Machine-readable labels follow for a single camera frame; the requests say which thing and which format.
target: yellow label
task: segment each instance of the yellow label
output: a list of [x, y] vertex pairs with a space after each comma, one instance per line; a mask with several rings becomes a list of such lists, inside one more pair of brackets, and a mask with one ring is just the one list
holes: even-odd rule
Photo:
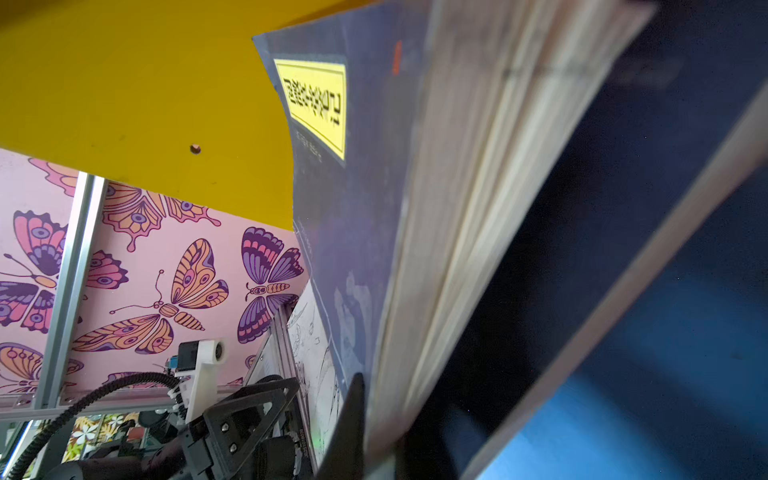
[[344, 160], [346, 68], [321, 61], [275, 60], [290, 116]]

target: butterfly wallpaper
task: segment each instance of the butterfly wallpaper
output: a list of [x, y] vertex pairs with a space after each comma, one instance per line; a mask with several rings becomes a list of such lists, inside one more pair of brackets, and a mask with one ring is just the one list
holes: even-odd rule
[[[2, 176], [0, 187], [30, 200], [0, 206], [8, 218], [0, 217], [0, 253], [12, 257], [0, 257], [0, 332], [3, 342], [41, 352], [43, 329], [30, 325], [49, 321], [78, 172], [0, 151], [0, 171], [10, 167], [23, 180]], [[212, 338], [227, 349], [219, 384], [233, 384], [266, 342], [274, 313], [295, 305], [308, 277], [292, 231], [118, 182], [108, 185], [92, 251], [70, 351], [82, 367], [65, 387], [73, 395], [130, 372], [161, 371], [180, 343]], [[9, 385], [34, 381], [4, 365], [0, 375]]]

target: red mark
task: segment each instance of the red mark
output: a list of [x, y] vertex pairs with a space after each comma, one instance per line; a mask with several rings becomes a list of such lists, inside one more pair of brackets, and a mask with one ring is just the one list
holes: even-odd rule
[[400, 73], [400, 58], [402, 58], [402, 40], [398, 40], [395, 44], [395, 61], [392, 63], [393, 75]]

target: blue book cover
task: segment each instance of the blue book cover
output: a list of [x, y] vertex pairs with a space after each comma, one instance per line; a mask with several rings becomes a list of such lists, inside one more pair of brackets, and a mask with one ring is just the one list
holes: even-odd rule
[[429, 4], [390, 2], [253, 38], [288, 120], [294, 230], [343, 394], [356, 372], [372, 386], [428, 20]]

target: black cable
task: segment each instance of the black cable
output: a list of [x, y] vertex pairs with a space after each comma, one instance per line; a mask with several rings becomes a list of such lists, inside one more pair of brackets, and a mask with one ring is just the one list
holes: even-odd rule
[[[176, 389], [176, 387], [179, 385], [179, 379], [176, 377], [159, 372], [143, 372], [125, 376], [121, 379], [116, 379], [100, 386], [93, 392], [88, 393], [86, 396], [75, 402], [74, 405], [66, 409], [64, 413], [56, 418], [56, 420], [49, 423], [42, 432], [35, 436], [35, 439], [33, 439], [29, 446], [24, 450], [24, 453], [22, 453], [18, 457], [18, 460], [16, 460], [16, 463], [13, 465], [13, 469], [11, 470], [11, 474], [8, 476], [8, 480], [22, 480], [24, 474], [29, 468], [29, 465], [32, 464], [32, 461], [35, 460], [35, 457], [38, 456], [38, 453], [40, 453], [45, 444], [48, 443], [48, 440], [51, 439], [53, 434], [55, 434], [62, 426], [64, 426], [64, 424], [67, 423], [72, 417], [80, 413], [85, 407], [89, 406], [96, 400], [99, 400], [101, 397], [109, 395], [115, 390], [119, 390], [125, 386], [133, 385], [136, 383], [147, 382], [161, 383], [169, 389]], [[184, 408], [184, 403], [181, 400], [180, 393], [176, 394], [176, 403], [179, 404], [179, 413], [181, 414], [183, 410], [184, 417], [186, 417], [186, 409]]]

